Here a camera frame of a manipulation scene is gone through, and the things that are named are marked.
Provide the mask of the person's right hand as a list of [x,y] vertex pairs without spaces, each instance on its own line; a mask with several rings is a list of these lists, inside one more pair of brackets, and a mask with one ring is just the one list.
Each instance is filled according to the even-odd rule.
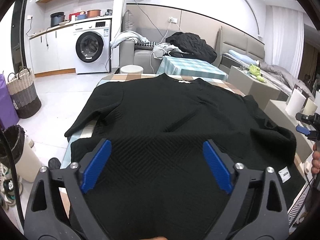
[[311,173],[313,175],[319,174],[320,171],[320,152],[317,148],[317,145],[313,145],[313,154],[312,154],[312,168]]

